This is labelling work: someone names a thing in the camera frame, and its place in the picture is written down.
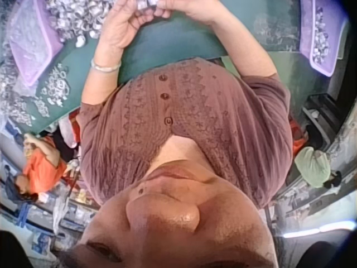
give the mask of wrist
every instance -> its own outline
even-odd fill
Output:
[[[229,20],[237,18],[221,3],[218,2],[217,6],[215,7],[215,16],[212,18],[210,22],[210,26],[214,28],[219,28],[225,25]]]
[[[99,42],[93,59],[100,67],[113,67],[120,63],[123,53],[123,49],[113,48]]]

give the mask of brown blouse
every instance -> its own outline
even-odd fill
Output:
[[[203,59],[153,69],[103,104],[82,104],[82,175],[103,204],[141,179],[177,135],[194,140],[217,175],[264,207],[292,162],[289,103],[277,75],[240,79]]]

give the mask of person in orange shirt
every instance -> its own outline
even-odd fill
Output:
[[[52,189],[66,170],[66,163],[49,137],[38,139],[32,134],[25,134],[25,148],[34,145],[22,174],[18,174],[13,183],[24,200],[37,201],[38,193]]]

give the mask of fluorescent light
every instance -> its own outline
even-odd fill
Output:
[[[306,231],[299,231],[299,232],[293,232],[293,233],[286,233],[283,235],[284,238],[293,238],[293,237],[301,237],[301,236],[310,236],[310,235],[315,235],[317,233],[320,233],[319,229],[311,229],[311,230],[306,230]]]
[[[321,226],[320,231],[328,232],[328,231],[339,230],[339,229],[353,231],[354,229],[356,229],[356,227],[357,227],[357,223],[353,221],[335,222],[335,223],[330,223]]]
[[[354,221],[335,222],[335,223],[330,223],[330,224],[321,226],[319,229],[316,228],[316,229],[311,229],[311,230],[286,233],[283,235],[283,237],[284,238],[294,238],[294,237],[301,237],[301,236],[310,236],[310,235],[315,235],[320,232],[329,232],[329,231],[341,230],[341,229],[353,231],[353,230],[357,229],[357,223]]]

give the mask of plastic tray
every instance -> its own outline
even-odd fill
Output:
[[[309,59],[311,67],[326,76],[332,76],[337,62],[341,35],[348,17],[337,0],[301,0],[300,52]],[[329,34],[330,53],[322,64],[315,63],[312,54],[315,40],[316,7],[324,9],[324,23]]]
[[[15,31],[20,31],[21,35],[26,35],[23,29],[16,27],[22,23],[27,23],[26,16],[32,12],[36,17],[36,27],[40,28],[41,36],[33,40],[32,47],[24,46],[13,38]],[[57,32],[49,25],[49,14],[45,8],[44,0],[23,0],[17,10],[15,10],[9,23],[9,43],[13,57],[19,72],[23,78],[24,84],[32,86],[41,76],[47,66],[51,63],[54,56],[62,49],[63,44],[60,42]]]

